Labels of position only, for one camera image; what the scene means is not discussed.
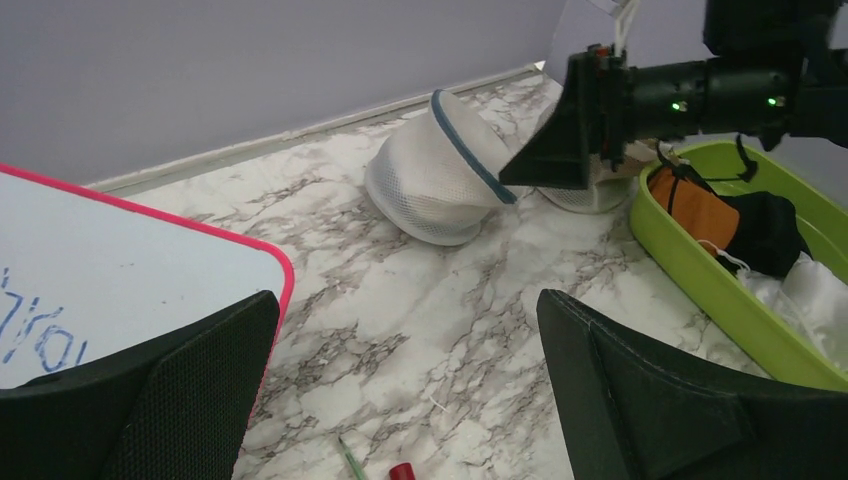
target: marble countertop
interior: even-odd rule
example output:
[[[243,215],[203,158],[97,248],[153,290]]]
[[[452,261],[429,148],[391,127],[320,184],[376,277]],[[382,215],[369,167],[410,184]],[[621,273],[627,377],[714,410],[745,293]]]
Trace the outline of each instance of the marble countertop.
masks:
[[[463,97],[512,146],[559,86],[535,76]],[[411,239],[370,203],[363,173],[420,111],[131,200],[279,246],[297,282],[235,479],[347,479],[342,434],[369,478],[570,478],[536,323],[544,288],[713,362],[758,367],[633,239],[623,206],[558,209],[539,193],[471,243]]]

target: green bin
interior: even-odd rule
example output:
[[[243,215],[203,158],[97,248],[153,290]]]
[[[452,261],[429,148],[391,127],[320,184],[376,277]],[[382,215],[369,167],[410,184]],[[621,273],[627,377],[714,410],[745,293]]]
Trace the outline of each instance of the green bin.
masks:
[[[712,187],[720,195],[765,190],[791,200],[797,210],[798,229],[813,258],[848,283],[848,212],[763,153],[747,147],[746,150],[759,163],[753,181],[713,182]],[[679,155],[704,178],[732,178],[744,170],[733,142],[697,145]],[[647,181],[658,167],[659,164],[642,172],[630,212],[630,227],[639,243],[692,301],[772,377],[796,385],[848,392],[846,372],[757,300],[654,200]]]

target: pink edge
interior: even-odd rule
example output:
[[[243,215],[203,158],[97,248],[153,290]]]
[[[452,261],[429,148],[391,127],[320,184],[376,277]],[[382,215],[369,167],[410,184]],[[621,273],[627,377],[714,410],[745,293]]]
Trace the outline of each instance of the pink edge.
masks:
[[[173,223],[181,227],[190,228],[192,230],[205,233],[207,235],[213,235],[219,238],[223,238],[224,240],[229,240],[234,243],[238,243],[256,250],[262,250],[263,252],[269,253],[280,263],[280,266],[283,267],[284,275],[283,291],[280,292],[280,318],[279,320],[277,320],[277,331],[274,333],[274,346],[277,345],[277,339],[280,335],[280,329],[283,327],[283,321],[286,317],[286,310],[288,309],[289,300],[291,300],[292,291],[294,290],[294,267],[292,267],[291,260],[289,260],[286,254],[284,254],[279,248],[275,247],[274,245],[271,245],[268,242],[263,242],[262,240],[258,240],[256,238],[247,237],[245,235],[239,235],[238,233],[233,233],[229,230],[213,227],[205,223],[196,222],[188,218],[173,215],[167,212],[163,212],[161,210],[156,210],[155,208],[139,205],[137,203],[133,203],[122,198],[113,197],[105,193],[96,192],[94,190],[81,187],[79,185],[74,185],[71,183],[63,182],[61,180],[56,180],[54,178],[45,177],[44,175],[13,167],[11,165],[5,165],[0,163],[0,173],[6,173],[8,175],[23,178],[24,180],[39,183],[46,187],[55,188],[57,190],[62,190],[68,193],[72,193],[74,195],[79,195],[80,197],[85,197],[90,200],[106,203],[108,205],[112,205],[114,207],[118,207],[133,213],[147,215],[148,217],[152,217],[157,220],[162,220],[163,222]],[[265,364],[265,373],[262,376],[262,383],[259,386],[260,391],[265,385],[265,379],[268,376],[268,366],[271,363],[271,354],[273,353],[273,351],[274,348],[271,347],[271,352],[269,352],[268,354],[268,362]]]

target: red cap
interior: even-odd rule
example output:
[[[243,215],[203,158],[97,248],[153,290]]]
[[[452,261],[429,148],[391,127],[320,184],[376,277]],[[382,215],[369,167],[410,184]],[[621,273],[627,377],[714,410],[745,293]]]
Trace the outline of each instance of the red cap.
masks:
[[[412,471],[411,464],[401,463],[389,470],[389,478],[391,480],[415,480],[415,472]]]

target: white mesh bag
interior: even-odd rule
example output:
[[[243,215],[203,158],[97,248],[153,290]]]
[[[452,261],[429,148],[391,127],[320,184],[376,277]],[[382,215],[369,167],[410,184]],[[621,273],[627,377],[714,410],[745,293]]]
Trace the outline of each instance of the white mesh bag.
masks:
[[[551,104],[542,112],[536,130],[545,125],[555,107],[556,104]],[[586,190],[539,188],[539,191],[558,207],[570,212],[603,213],[612,210],[627,199],[634,178],[642,167],[657,159],[653,149],[641,142],[626,145],[624,154],[625,162],[615,172],[601,163],[598,155],[593,155],[589,164],[589,188]]]
[[[365,189],[409,235],[436,245],[460,245],[480,232],[486,215],[523,193],[498,181],[511,158],[483,118],[456,96],[437,90],[429,111],[395,130],[368,163]]]

